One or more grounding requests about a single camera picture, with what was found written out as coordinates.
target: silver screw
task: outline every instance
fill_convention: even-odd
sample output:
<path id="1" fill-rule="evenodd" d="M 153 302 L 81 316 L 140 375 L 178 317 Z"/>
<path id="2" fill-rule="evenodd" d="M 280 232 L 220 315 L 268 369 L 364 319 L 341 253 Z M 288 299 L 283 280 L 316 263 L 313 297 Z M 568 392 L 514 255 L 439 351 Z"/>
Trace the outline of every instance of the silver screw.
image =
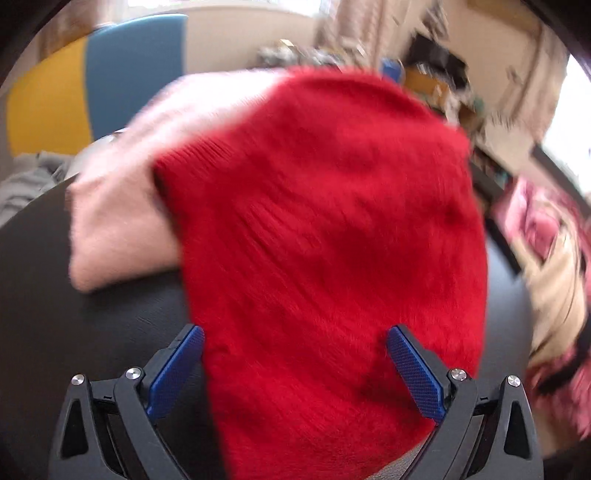
<path id="1" fill-rule="evenodd" d="M 84 383 L 84 375 L 82 374 L 76 374 L 72 377 L 72 385 L 82 385 Z"/>
<path id="2" fill-rule="evenodd" d="M 519 387 L 521 385 L 521 380 L 517 375 L 509 375 L 507 377 L 507 382 L 512 387 Z"/>
<path id="3" fill-rule="evenodd" d="M 137 367 L 130 368 L 129 370 L 127 370 L 127 372 L 125 372 L 125 376 L 130 380 L 135 380 L 136 378 L 139 378 L 141 374 L 142 371 Z"/>
<path id="4" fill-rule="evenodd" d="M 467 375 L 466 372 L 464 372 L 464 370 L 462 370 L 461 368 L 454 368 L 452 370 L 452 378 L 454 380 L 463 382 L 467 378 Z"/>

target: dark tabletop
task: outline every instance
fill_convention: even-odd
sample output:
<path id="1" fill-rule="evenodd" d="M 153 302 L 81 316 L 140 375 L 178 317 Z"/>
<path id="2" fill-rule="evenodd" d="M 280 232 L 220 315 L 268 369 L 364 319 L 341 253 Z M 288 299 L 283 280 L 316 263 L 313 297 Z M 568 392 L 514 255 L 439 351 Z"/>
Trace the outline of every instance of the dark tabletop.
<path id="1" fill-rule="evenodd" d="M 46 478 L 55 423 L 72 375 L 83 372 L 91 380 L 104 380 L 143 366 L 189 321 L 177 272 L 89 296 L 72 288 L 67 184 L 0 229 L 0 478 Z M 493 385 L 506 375 L 524 373 L 531 307 L 523 283 L 490 239 L 487 250 L 486 346 L 479 377 Z M 199 369 L 158 426 L 192 478 L 224 477 Z"/>

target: pink fabric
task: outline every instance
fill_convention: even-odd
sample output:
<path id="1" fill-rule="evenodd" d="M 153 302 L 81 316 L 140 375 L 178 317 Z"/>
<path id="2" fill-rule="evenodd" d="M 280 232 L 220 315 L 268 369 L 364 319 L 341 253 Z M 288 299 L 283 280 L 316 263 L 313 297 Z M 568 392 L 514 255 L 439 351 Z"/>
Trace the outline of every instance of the pink fabric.
<path id="1" fill-rule="evenodd" d="M 196 74 L 165 87 L 69 187 L 74 287 L 90 292 L 178 265 L 178 244 L 154 186 L 157 155 L 238 121 L 285 72 Z"/>
<path id="2" fill-rule="evenodd" d="M 516 233 L 522 233 L 529 245 L 542 259 L 548 257 L 549 249 L 558 232 L 558 222 L 549 215 L 536 211 L 533 200 L 543 196 L 568 210 L 575 219 L 579 231 L 579 247 L 587 259 L 585 291 L 587 303 L 591 303 L 591 236 L 575 202 L 563 192 L 550 192 L 539 188 L 524 178 L 518 178 L 508 188 L 505 196 L 492 209 L 500 229 L 510 242 Z M 536 387 L 551 374 L 559 371 L 574 356 L 571 347 L 561 357 L 540 367 L 530 369 L 526 382 L 530 404 L 551 413 L 555 418 L 569 422 L 581 438 L 591 434 L 591 358 L 581 366 L 570 383 L 553 395 L 542 397 Z"/>

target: beige curtain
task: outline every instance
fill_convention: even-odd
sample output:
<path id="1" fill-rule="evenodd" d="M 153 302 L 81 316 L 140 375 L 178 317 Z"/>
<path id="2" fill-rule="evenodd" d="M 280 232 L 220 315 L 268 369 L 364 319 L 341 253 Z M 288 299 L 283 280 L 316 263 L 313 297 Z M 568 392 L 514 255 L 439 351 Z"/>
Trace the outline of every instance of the beige curtain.
<path id="1" fill-rule="evenodd" d="M 530 71 L 511 113 L 511 120 L 522 124 L 534 141 L 541 141 L 552 123 L 568 61 L 564 44 L 541 24 Z"/>
<path id="2" fill-rule="evenodd" d="M 324 43 L 329 47 L 351 38 L 363 45 L 369 65 L 379 68 L 394 28 L 394 6 L 400 0 L 328 0 Z"/>
<path id="3" fill-rule="evenodd" d="M 40 60 L 108 24 L 119 0 L 72 0 L 49 20 L 39 36 Z"/>

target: window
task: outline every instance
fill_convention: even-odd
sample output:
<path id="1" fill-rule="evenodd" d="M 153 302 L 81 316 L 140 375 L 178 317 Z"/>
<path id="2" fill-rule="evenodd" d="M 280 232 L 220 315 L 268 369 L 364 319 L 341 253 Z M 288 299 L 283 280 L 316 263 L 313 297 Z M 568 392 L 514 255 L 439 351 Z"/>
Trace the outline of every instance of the window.
<path id="1" fill-rule="evenodd" d="M 268 4 L 275 4 L 279 7 L 283 7 L 287 10 L 292 12 L 304 14 L 304 15 L 314 15 L 319 12 L 320 4 L 322 0 L 220 0 L 216 2 L 215 0 L 126 0 L 127 1 L 127 10 L 130 12 L 125 15 L 126 18 L 131 18 L 133 16 L 142 15 L 140 11 L 143 11 L 143 15 L 145 15 L 146 10 L 148 12 L 153 11 L 155 13 L 166 12 L 169 9 L 177 9 L 177 8 L 184 8 L 184 7 L 191 7 L 193 5 L 204 4 L 204 5 L 215 5 L 215 4 L 222 4 L 222 5 L 245 5 L 248 3 L 268 3 Z"/>
<path id="2" fill-rule="evenodd" d="M 582 193 L 591 192 L 591 81 L 574 57 L 542 147 Z"/>

